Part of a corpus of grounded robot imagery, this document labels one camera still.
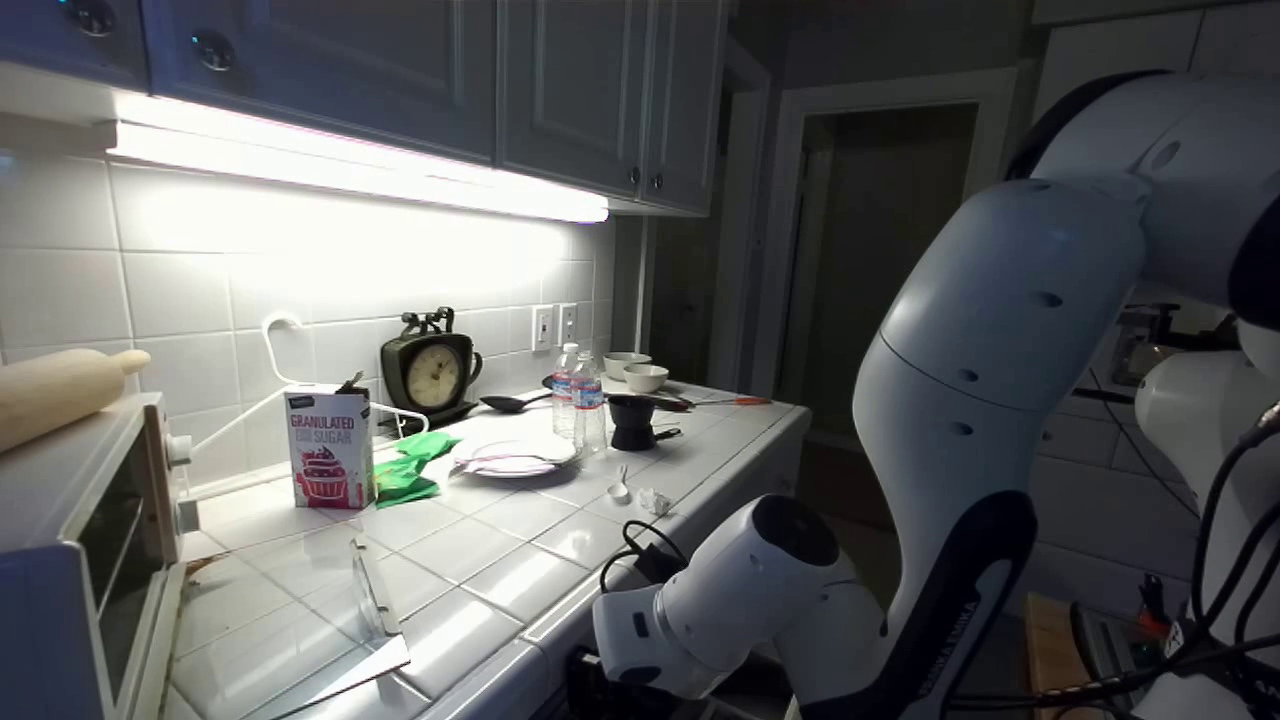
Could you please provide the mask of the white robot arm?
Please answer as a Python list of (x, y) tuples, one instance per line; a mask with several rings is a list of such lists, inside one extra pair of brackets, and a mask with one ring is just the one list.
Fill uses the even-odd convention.
[(1174, 352), (1137, 390), (1200, 498), (1188, 605), (1155, 662), (1062, 698), (1275, 720), (1275, 179), (1275, 78), (1123, 70), (1060, 94), (917, 258), (856, 370), (894, 590), (874, 599), (814, 512), (760, 495), (667, 580), (591, 605), (606, 702), (677, 712), (769, 651), (801, 720), (943, 720), (1037, 544), (1037, 439), (1147, 279), (1228, 307), (1241, 345)]

